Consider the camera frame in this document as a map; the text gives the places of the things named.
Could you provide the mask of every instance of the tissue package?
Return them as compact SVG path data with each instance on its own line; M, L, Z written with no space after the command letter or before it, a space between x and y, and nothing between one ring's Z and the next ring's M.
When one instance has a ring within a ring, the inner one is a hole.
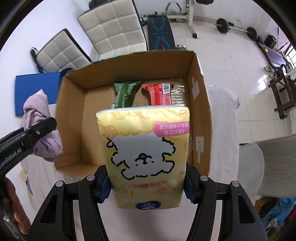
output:
M179 207L186 171L189 109L131 107L103 110L96 116L117 207Z

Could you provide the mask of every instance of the window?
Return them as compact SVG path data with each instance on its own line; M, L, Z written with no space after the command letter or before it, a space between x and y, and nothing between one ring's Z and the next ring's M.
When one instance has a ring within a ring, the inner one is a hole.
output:
M293 68L296 66L296 50L291 46L286 54L287 60L291 63Z

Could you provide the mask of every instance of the blue mat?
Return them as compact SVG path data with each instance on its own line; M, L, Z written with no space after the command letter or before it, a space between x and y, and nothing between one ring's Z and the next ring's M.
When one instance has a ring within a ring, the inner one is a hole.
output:
M15 115L24 113L27 98L42 89L48 104L55 104L59 94L61 72L18 75L15 78Z
M149 50L176 49L173 32L167 16L148 17L147 27Z

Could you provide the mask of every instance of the white wall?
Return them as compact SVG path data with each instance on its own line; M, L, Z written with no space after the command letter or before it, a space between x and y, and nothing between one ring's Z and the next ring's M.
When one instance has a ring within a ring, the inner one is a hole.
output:
M171 0L134 0L140 17L143 17L144 14L154 14L155 11L157 11L158 14L165 12L165 8L170 1ZM175 2L179 3L182 12L186 12L185 0L175 0ZM171 3L168 11L179 11L179 8L175 3Z
M243 28L256 25L264 11L253 0L214 0L210 5L194 4L194 16L203 16L213 19L224 18Z
M273 19L271 19L271 21L266 29L266 37L268 36L268 34L270 34L270 35L275 36L277 39L277 29L278 29L278 25L276 24L276 22ZM288 41L288 38L286 37L284 32L281 29L279 29L279 40L278 40L279 48L283 44L285 44L287 41Z
M67 28L74 39L90 55L92 44L80 27L77 16L88 9L88 0L44 0L17 26L0 51L0 138L20 127L15 117L15 76L36 73L29 51L41 49L56 33ZM30 220L36 212L27 196L25 183L19 178L20 165L7 175L16 187L20 201Z

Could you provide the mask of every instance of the white plastic chair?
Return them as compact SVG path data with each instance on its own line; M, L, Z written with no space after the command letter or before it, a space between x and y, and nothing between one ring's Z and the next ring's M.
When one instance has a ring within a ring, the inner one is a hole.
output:
M296 196L296 134L239 149L238 182L249 198Z

